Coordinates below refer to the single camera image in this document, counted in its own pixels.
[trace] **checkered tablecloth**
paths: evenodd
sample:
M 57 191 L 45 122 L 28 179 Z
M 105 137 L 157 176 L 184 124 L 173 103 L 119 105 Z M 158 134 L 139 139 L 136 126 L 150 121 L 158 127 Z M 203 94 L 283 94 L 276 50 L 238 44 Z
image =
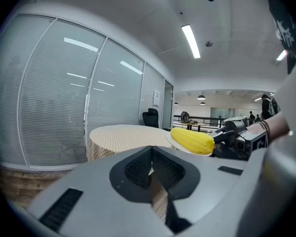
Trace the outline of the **checkered tablecloth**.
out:
M 166 138 L 167 131 L 142 125 L 108 125 L 90 133 L 88 161 L 144 146 L 171 148 Z

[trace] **black office chair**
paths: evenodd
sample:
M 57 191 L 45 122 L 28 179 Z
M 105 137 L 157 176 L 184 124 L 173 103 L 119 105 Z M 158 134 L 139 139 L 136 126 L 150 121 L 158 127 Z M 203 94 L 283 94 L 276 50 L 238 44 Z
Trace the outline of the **black office chair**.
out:
M 143 113 L 143 120 L 144 120 L 145 126 L 151 126 L 151 127 L 159 128 L 158 110 L 153 109 L 153 108 L 148 108 L 148 112 Z

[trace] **robotic arm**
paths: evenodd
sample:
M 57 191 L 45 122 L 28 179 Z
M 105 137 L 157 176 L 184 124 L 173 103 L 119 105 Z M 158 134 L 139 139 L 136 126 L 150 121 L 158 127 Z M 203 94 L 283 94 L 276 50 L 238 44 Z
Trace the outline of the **robotic arm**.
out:
M 246 129 L 247 117 L 224 120 L 225 126 L 212 132 L 216 144 L 213 151 L 218 158 L 248 160 L 254 150 L 268 145 L 266 131 L 253 134 Z

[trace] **window blinds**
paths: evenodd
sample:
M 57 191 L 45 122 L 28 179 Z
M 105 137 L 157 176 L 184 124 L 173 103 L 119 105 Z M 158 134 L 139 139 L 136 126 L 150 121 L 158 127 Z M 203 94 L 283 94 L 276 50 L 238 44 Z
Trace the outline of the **window blinds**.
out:
M 160 92 L 159 106 L 153 105 L 154 90 Z M 159 115 L 159 128 L 161 128 L 161 117 L 163 109 L 163 93 L 164 93 L 164 77 L 154 70 L 149 64 L 146 63 L 145 74 L 143 80 L 143 89 L 140 106 L 139 124 L 144 125 L 143 112 L 147 112 L 148 108 L 158 110 Z
M 25 165 L 17 129 L 17 101 L 28 59 L 54 19 L 17 16 L 0 38 L 0 162 Z
M 88 106 L 88 136 L 100 126 L 138 124 L 144 62 L 108 40 L 101 53 Z
M 86 161 L 85 99 L 104 40 L 85 28 L 56 21 L 38 44 L 20 98 L 21 139 L 30 165 Z

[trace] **yellow corn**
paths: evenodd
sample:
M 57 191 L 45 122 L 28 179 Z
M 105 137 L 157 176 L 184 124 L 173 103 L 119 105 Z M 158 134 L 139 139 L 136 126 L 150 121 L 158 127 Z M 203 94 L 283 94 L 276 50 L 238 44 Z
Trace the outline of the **yellow corn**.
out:
M 207 155 L 214 149 L 212 136 L 202 133 L 175 127 L 171 130 L 171 136 L 186 149 L 195 154 Z

